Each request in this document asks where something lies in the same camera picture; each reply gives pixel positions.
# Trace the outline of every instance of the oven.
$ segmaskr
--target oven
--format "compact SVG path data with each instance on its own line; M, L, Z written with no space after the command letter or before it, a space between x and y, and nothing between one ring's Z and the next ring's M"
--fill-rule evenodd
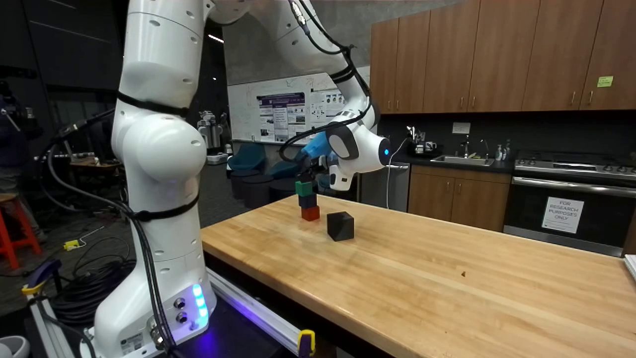
M606 155L521 153L505 232L622 254L636 206L636 169Z

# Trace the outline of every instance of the black cube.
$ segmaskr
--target black cube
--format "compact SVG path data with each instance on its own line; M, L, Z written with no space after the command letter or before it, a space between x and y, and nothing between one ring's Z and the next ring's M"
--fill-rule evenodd
M330 232L334 240L354 238L354 216L346 210L326 214L326 232Z

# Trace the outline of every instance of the upper cabinet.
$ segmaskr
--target upper cabinet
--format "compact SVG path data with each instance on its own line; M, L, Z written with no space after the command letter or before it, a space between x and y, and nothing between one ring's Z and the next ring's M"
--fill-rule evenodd
M425 111L461 111L467 107L467 91L473 71L471 59L475 49L477 15L479 0L465 0L457 5L441 7L429 13L431 23L427 31L427 49L423 59Z
M602 0L541 1L523 109L579 107L600 7Z
M606 0L581 99L586 109L636 107L636 1Z
M463 0L374 29L372 87L388 113L636 109L634 23L634 0Z

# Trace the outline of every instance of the door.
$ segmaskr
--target door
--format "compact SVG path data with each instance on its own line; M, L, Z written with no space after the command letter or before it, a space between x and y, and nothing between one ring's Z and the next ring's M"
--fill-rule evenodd
M396 111L423 113L429 11L398 21Z
M543 0L523 109L577 109L602 0Z
M507 182L457 178L451 220L501 230L507 198Z
M370 87L380 113L394 113L398 19L380 21L372 27Z
M586 109L636 107L636 1L606 0L582 93Z
M449 220L451 204L453 178L443 169L412 169L410 212Z
M463 111L473 69L479 0L429 11L425 111Z
M539 0L481 0L471 111L521 111Z

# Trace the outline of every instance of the sink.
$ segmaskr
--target sink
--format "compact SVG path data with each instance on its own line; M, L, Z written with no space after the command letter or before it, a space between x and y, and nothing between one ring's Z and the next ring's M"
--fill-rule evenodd
M433 157L431 163L447 163L447 165L467 165L467 167L491 167L493 161L483 157L455 157L455 155L439 155Z

